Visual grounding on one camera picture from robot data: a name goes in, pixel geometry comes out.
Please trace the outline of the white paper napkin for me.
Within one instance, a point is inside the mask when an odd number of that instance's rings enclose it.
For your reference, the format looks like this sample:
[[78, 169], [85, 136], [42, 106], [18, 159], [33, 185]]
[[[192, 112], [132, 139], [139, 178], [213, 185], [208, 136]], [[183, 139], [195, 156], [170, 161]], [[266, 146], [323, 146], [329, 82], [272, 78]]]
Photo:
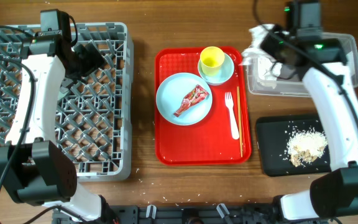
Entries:
[[272, 29], [273, 24], [264, 24], [249, 29], [252, 36], [252, 42], [248, 48], [242, 52], [241, 65], [251, 65], [256, 69], [256, 75], [262, 80], [262, 86], [276, 88], [277, 80], [282, 69], [282, 63], [277, 62], [272, 56], [261, 49], [261, 43], [268, 32], [265, 30]]

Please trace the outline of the pale green bowl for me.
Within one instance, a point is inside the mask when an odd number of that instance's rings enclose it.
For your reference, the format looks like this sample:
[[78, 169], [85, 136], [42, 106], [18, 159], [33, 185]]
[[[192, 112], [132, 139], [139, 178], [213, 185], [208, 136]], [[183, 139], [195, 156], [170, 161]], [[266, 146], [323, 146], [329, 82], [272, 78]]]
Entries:
[[66, 97], [70, 93], [70, 88], [73, 84], [73, 80], [70, 78], [64, 78], [58, 94], [58, 101], [62, 100], [64, 97]]

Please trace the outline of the yellow plastic cup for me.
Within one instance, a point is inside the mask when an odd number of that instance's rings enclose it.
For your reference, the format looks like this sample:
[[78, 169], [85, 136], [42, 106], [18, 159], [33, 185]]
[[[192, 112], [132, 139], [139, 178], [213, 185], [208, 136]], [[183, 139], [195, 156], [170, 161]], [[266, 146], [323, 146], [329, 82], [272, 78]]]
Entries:
[[220, 71], [225, 61], [225, 54], [219, 47], [210, 46], [201, 51], [200, 60], [203, 73], [213, 77]]

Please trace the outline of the red snack wrapper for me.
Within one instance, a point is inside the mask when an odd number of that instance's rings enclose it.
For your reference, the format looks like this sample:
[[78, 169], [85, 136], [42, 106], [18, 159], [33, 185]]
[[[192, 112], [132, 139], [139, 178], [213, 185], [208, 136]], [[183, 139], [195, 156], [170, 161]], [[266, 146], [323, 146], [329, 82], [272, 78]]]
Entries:
[[174, 116], [179, 117], [183, 112], [190, 107], [197, 105], [209, 96], [209, 92], [202, 86], [196, 85], [185, 97], [183, 98], [179, 109], [174, 112]]

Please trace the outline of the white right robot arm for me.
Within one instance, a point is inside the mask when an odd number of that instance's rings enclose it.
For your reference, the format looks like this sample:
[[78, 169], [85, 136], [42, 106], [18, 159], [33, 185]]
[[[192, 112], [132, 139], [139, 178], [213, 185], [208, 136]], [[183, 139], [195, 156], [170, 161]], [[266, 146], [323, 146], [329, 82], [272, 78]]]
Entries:
[[347, 58], [336, 39], [295, 42], [279, 26], [267, 28], [260, 48], [277, 62], [295, 68], [309, 91], [328, 140], [331, 172], [314, 180], [310, 188], [280, 197], [287, 220], [358, 215], [358, 99], [348, 74], [335, 63]]

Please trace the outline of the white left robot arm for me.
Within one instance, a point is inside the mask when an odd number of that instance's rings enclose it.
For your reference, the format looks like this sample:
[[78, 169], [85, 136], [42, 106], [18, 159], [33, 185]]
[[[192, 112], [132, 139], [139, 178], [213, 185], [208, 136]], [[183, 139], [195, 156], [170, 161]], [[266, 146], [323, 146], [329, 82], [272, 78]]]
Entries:
[[93, 44], [71, 46], [60, 34], [26, 39], [20, 51], [21, 92], [6, 143], [0, 147], [0, 189], [15, 203], [58, 209], [77, 222], [119, 223], [104, 197], [77, 181], [76, 167], [57, 147], [55, 117], [62, 81], [79, 80], [105, 63]]

